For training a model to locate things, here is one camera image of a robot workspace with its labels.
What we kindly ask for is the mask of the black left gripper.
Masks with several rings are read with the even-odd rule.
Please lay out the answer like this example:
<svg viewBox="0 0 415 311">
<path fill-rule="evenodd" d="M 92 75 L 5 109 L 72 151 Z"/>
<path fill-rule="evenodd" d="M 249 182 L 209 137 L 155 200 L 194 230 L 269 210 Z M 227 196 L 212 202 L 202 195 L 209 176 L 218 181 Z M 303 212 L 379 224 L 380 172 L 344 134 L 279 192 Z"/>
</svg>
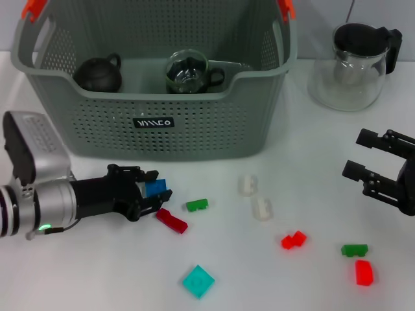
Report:
<svg viewBox="0 0 415 311">
<path fill-rule="evenodd" d="M 141 216 L 156 213 L 170 200 L 172 190 L 143 198 L 138 183 L 152 183 L 159 172 L 145 172 L 140 167 L 108 165 L 107 174 L 101 178 L 71 181 L 76 199 L 76 219 L 118 213 L 128 221 L 136 222 Z"/>
</svg>

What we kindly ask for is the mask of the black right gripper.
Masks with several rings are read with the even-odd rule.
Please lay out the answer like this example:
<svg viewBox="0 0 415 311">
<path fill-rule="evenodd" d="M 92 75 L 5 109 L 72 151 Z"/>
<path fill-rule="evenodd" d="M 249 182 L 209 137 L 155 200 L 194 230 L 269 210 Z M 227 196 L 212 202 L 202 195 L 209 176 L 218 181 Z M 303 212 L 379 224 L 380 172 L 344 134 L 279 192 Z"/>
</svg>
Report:
<svg viewBox="0 0 415 311">
<path fill-rule="evenodd" d="M 385 178 L 366 169 L 365 166 L 347 161 L 342 175 L 353 181 L 363 182 L 362 193 L 387 203 L 408 216 L 414 216 L 414 139 L 387 130 L 384 135 L 362 129 L 356 143 L 366 148 L 375 148 L 405 159 L 397 181 Z"/>
</svg>

